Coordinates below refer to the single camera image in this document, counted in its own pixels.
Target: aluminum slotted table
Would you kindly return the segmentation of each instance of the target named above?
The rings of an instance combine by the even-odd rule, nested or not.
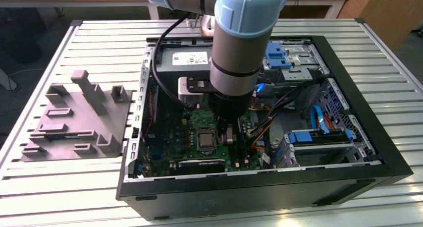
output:
[[[0,226],[397,226],[423,225],[423,86],[367,24],[353,19],[281,20],[274,35],[325,35],[402,151],[414,175],[338,206],[177,219],[149,223],[115,200],[122,157],[20,162],[20,152],[48,103],[52,83],[71,82],[77,69],[103,90],[139,84],[147,37],[174,20],[74,22],[0,151]],[[171,36],[199,36],[183,23]],[[129,124],[135,122],[134,115]],[[129,127],[126,137],[133,129]]]

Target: blue connector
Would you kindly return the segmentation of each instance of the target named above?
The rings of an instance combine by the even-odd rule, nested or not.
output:
[[[309,131],[294,131],[293,133],[289,134],[289,140],[290,143],[303,143],[303,142],[311,142],[311,134]]]
[[[350,129],[346,129],[346,136],[349,138],[350,141],[354,140],[354,135],[353,135],[353,131]]]
[[[293,64],[286,59],[286,51],[279,43],[267,43],[266,59],[270,63],[270,69],[290,69]]]

